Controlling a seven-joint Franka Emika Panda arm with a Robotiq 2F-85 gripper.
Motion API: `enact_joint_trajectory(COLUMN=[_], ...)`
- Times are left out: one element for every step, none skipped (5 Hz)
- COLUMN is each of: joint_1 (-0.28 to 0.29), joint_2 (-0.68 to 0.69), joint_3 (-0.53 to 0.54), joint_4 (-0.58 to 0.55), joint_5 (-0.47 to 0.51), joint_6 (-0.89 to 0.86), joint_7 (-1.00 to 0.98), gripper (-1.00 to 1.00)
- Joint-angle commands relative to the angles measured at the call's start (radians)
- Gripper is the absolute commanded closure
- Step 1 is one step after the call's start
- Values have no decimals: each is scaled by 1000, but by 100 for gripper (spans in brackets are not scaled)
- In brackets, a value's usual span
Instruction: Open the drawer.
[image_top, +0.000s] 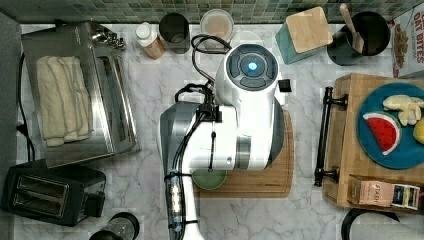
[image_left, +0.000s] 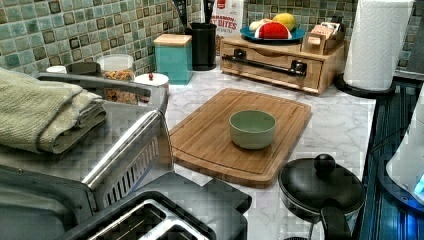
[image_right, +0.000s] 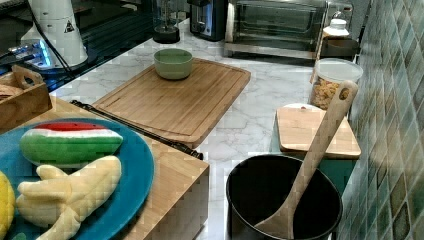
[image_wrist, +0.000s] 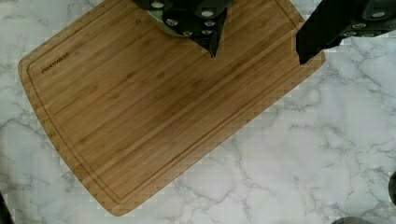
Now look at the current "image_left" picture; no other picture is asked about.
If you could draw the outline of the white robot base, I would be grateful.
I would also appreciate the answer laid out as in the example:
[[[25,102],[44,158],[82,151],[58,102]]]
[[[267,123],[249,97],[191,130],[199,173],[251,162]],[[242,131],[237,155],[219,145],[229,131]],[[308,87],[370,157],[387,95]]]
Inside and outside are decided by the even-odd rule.
[[[401,84],[383,99],[378,179],[399,205],[423,214],[423,86]]]

